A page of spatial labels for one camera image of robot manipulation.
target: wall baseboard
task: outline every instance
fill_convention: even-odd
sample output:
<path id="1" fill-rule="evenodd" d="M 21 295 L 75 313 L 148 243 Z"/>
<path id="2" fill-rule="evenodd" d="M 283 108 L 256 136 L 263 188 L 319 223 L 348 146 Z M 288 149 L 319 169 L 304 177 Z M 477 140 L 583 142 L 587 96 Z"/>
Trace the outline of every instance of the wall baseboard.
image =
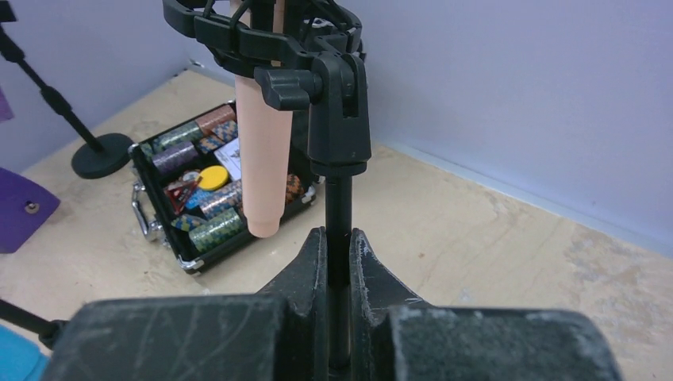
<path id="1" fill-rule="evenodd" d="M 513 187 L 507 183 L 503 183 L 496 179 L 492 179 L 491 177 L 479 174 L 478 172 L 472 171 L 465 167 L 461 167 L 458 164 L 442 160 L 436 156 L 430 155 L 423 151 L 419 151 L 415 148 L 408 147 L 404 144 L 386 140 L 379 140 L 378 142 L 396 151 L 399 151 L 405 155 L 411 156 L 416 160 L 420 160 L 426 164 L 430 164 L 441 170 L 451 172 L 452 174 L 462 179 L 474 181 L 475 183 L 493 189 L 494 191 L 506 194 L 522 202 L 526 202 L 533 206 L 537 206 L 538 208 L 547 210 L 554 214 L 558 214 L 562 217 L 569 218 L 572 221 L 578 222 L 581 225 L 585 225 L 588 228 L 595 229 L 599 232 L 603 232 L 612 237 L 616 237 L 629 243 L 636 244 L 647 250 L 658 252 L 663 256 L 673 259 L 673 247 L 663 242 L 660 242 L 655 238 L 647 237 L 643 234 L 635 233 L 631 230 L 613 225 L 607 221 L 602 221 L 597 218 L 587 216 L 577 210 L 573 210 L 566 206 L 557 204 L 556 202 L 547 200 L 546 198 L 531 194 L 519 188 Z"/>

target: yellow poker chip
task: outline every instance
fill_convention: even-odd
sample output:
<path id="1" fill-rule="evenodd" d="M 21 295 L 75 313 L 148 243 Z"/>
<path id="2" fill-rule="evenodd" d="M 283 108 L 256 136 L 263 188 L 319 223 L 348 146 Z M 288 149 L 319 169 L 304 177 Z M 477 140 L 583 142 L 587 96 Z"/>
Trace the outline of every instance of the yellow poker chip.
<path id="1" fill-rule="evenodd" d="M 213 165 L 201 171 L 201 182 L 198 187 L 204 191 L 215 191 L 222 188 L 229 179 L 229 172 L 221 165 Z"/>

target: case handle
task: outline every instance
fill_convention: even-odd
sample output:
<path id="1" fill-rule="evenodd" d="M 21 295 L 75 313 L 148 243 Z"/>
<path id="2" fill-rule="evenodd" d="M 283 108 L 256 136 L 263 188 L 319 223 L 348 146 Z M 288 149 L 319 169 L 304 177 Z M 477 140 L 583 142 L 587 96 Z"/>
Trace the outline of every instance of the case handle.
<path id="1" fill-rule="evenodd" d="M 133 183 L 133 193 L 131 194 L 131 208 L 138 219 L 140 231 L 143 232 L 143 237 L 149 242 L 156 241 L 163 235 L 163 226 L 157 221 L 148 221 L 145 217 L 143 207 L 140 204 L 139 195 L 145 191 L 145 185 L 139 180 Z"/>

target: black tripod leg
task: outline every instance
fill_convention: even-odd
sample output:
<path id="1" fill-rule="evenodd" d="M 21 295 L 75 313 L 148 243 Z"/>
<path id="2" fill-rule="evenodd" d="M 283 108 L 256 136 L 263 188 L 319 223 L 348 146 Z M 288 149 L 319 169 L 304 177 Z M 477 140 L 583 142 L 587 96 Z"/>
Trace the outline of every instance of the black tripod leg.
<path id="1" fill-rule="evenodd" d="M 42 317 L 0 299 L 0 320 L 36 333 L 45 347 L 52 349 L 65 328 L 66 321 L 46 321 Z"/>

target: round black base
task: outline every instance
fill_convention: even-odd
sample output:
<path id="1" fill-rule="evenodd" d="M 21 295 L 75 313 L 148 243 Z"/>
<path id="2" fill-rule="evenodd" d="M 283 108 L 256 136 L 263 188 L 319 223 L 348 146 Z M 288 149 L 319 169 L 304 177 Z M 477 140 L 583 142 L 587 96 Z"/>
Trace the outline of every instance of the round black base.
<path id="1" fill-rule="evenodd" d="M 129 162 L 129 146 L 133 140 L 120 133 L 98 137 L 105 151 L 96 152 L 88 145 L 82 146 L 72 157 L 71 166 L 83 179 L 100 179 L 122 169 Z"/>

